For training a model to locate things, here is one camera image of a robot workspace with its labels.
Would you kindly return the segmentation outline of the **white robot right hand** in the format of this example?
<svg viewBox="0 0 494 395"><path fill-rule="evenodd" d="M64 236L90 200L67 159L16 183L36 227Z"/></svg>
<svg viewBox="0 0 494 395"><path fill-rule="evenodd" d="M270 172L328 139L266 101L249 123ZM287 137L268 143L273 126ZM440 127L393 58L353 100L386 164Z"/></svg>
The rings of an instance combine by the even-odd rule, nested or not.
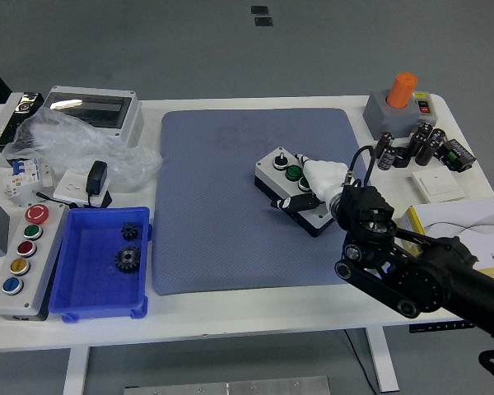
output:
<svg viewBox="0 0 494 395"><path fill-rule="evenodd" d="M311 193L273 200L271 207L291 213L313 210L324 203L326 208L332 211L343 194L347 165L334 161L311 160L302 154L297 154L296 158L303 165L304 176Z"/></svg>

